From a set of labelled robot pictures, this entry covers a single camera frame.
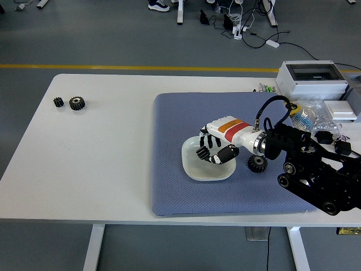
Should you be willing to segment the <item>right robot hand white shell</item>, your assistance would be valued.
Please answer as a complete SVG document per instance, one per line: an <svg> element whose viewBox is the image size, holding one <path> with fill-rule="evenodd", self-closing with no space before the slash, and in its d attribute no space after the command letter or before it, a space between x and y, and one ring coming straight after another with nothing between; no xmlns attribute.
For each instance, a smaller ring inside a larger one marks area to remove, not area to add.
<svg viewBox="0 0 361 271"><path fill-rule="evenodd" d="M239 154L239 148L245 147L255 155L263 155L261 144L265 140L266 133L256 130L250 124L233 116L226 116L207 123L200 130L200 148L196 151L201 160L213 164L224 164ZM213 147L212 139L218 147L225 143L225 147L215 155L210 154Z"/></svg>

